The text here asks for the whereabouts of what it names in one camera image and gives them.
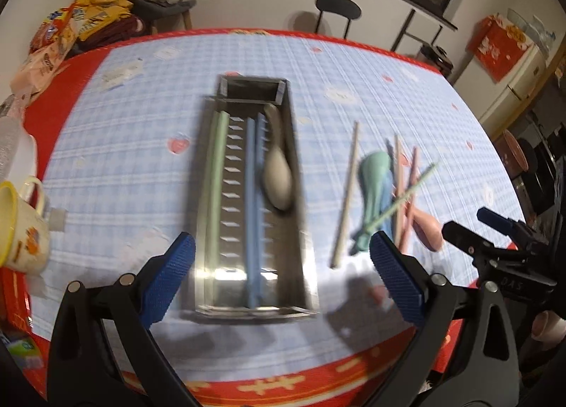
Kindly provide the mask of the beige chopstick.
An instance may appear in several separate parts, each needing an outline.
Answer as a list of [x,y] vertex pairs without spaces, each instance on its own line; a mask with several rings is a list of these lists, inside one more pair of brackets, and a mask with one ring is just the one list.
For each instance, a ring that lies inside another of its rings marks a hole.
[[[404,192],[404,153],[401,138],[399,135],[395,136],[395,197],[398,198]],[[394,222],[394,243],[399,247],[402,232],[403,232],[403,206],[399,206],[395,213]]]
[[354,183],[357,172],[359,135],[360,135],[360,124],[358,121],[356,121],[354,123],[353,133],[352,133],[350,156],[348,161],[348,170],[345,179],[345,194],[343,195],[343,199],[342,199],[341,216],[339,220],[338,233],[330,261],[330,267],[332,269],[336,269],[340,266],[342,251],[343,249],[345,249],[345,241],[347,239],[347,233],[348,233],[349,208],[352,199],[352,194],[354,192]]

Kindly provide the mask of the blue chopstick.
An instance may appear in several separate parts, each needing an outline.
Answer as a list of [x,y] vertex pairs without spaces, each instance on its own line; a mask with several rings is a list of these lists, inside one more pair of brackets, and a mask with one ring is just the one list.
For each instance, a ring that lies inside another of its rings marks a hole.
[[256,121],[256,160],[259,165],[264,162],[267,131],[266,116],[259,113]]
[[254,309],[258,307],[261,295],[261,268],[259,264],[260,256],[258,254],[255,192],[255,120],[248,118],[246,126],[245,210],[248,308]]

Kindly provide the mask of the blue plaid tablecloth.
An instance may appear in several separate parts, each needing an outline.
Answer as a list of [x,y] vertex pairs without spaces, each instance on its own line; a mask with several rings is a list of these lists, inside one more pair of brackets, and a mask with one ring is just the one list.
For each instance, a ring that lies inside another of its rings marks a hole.
[[182,231],[196,264],[151,328],[208,406],[353,406],[412,328],[368,243],[386,232],[432,273],[477,272],[454,220],[522,215],[485,130],[436,70],[283,31],[144,37],[65,61],[28,108],[53,218],[30,284],[48,343],[67,284],[136,273]]

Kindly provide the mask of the green spoon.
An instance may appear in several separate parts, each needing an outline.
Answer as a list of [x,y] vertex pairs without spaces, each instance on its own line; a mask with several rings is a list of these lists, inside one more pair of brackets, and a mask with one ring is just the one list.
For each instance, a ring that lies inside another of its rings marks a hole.
[[359,181],[364,200],[364,210],[362,227],[355,234],[354,245],[349,251],[350,256],[368,251],[371,234],[364,234],[363,227],[365,223],[371,222],[374,218],[381,215],[382,184],[384,176],[389,169],[391,169],[391,157],[385,151],[370,153],[361,162]]

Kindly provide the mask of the yellow rimmed mug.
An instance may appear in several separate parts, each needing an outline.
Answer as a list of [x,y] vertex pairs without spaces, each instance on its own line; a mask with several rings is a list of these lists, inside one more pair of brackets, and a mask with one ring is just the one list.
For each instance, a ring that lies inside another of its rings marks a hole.
[[39,275],[50,255],[50,233],[43,217],[42,182],[28,176],[25,187],[36,186],[35,207],[23,199],[10,181],[1,184],[1,266],[24,274]]

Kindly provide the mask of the red gift bag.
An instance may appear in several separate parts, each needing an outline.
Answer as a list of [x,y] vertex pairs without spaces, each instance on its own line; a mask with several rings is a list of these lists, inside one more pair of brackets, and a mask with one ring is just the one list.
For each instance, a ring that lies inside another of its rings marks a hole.
[[495,82],[500,82],[532,46],[527,34],[500,14],[485,17],[477,25],[467,50]]

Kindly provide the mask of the green chopstick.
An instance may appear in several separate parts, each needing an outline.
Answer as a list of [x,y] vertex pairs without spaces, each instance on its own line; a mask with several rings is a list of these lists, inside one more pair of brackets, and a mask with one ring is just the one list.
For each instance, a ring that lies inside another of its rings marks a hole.
[[208,269],[214,271],[218,266],[219,258],[219,230],[221,223],[221,186],[225,164],[225,146],[229,115],[226,111],[218,112],[213,137],[213,150],[211,156],[211,169],[209,181],[209,204],[206,233],[206,259]]
[[371,222],[365,223],[363,227],[364,234],[373,234],[384,223],[385,220],[392,217],[410,198],[417,192],[417,190],[429,179],[429,177],[437,169],[438,163],[432,163],[427,169],[422,172],[422,175],[416,180],[415,184],[409,186],[400,196],[398,196],[391,205],[381,213],[378,217],[374,218]]

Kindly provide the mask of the blue spoon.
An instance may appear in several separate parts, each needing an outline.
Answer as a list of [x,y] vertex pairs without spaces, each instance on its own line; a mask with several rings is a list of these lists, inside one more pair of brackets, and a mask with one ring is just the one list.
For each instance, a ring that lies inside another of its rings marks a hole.
[[[380,213],[383,213],[391,205],[391,201],[393,199],[394,199],[393,176],[391,170],[389,169],[384,176],[384,180],[382,184]],[[388,235],[388,237],[391,240],[394,240],[391,216],[389,216],[383,221],[381,225],[381,229]]]

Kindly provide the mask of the snack bag pile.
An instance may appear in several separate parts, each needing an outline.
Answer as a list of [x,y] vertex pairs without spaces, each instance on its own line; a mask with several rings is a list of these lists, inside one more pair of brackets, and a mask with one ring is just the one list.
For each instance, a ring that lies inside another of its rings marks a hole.
[[74,0],[48,15],[31,39],[26,60],[11,81],[12,93],[42,91],[71,50],[83,52],[142,34],[145,25],[129,0]]

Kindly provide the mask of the beige spoon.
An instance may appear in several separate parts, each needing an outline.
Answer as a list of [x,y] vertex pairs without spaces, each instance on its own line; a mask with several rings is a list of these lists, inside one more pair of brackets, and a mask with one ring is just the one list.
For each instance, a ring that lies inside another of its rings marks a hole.
[[263,183],[268,201],[278,211],[288,211],[293,204],[293,175],[285,156],[282,120],[278,108],[267,104],[265,114],[271,129],[270,148],[268,149],[264,169]]

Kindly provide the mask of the steel utensil tray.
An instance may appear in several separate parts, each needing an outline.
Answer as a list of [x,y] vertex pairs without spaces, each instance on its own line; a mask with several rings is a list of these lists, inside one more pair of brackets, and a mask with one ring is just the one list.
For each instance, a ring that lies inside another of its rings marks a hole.
[[223,75],[212,102],[197,212],[196,310],[232,321],[314,315],[318,281],[290,84]]

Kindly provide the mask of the pink spoon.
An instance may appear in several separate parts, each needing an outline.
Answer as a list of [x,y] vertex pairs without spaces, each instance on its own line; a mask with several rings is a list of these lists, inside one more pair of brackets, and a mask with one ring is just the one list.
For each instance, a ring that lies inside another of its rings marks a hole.
[[438,252],[441,250],[444,242],[441,233],[442,225],[432,215],[419,209],[413,209],[411,226],[421,243],[430,251]]

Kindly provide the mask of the clear plastic bottle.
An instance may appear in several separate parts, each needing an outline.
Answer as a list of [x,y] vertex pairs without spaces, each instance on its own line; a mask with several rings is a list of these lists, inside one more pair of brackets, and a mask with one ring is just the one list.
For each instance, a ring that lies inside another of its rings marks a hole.
[[8,179],[12,170],[22,130],[21,111],[15,95],[12,94],[1,104],[0,175],[2,181]]

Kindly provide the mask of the dark clothes pile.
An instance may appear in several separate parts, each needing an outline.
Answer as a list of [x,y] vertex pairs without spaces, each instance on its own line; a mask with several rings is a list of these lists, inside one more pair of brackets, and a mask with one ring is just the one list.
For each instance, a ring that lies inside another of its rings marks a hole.
[[159,22],[173,24],[178,18],[185,30],[192,30],[191,9],[197,0],[128,0],[132,3],[132,13],[140,18],[151,34],[159,32]]

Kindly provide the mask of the white refrigerator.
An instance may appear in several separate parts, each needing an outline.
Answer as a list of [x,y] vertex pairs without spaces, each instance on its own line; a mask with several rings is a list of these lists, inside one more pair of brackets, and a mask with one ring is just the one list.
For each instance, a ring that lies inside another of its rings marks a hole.
[[499,128],[535,89],[546,70],[546,58],[536,44],[526,50],[515,66],[496,82],[477,57],[470,61],[454,84],[486,134]]

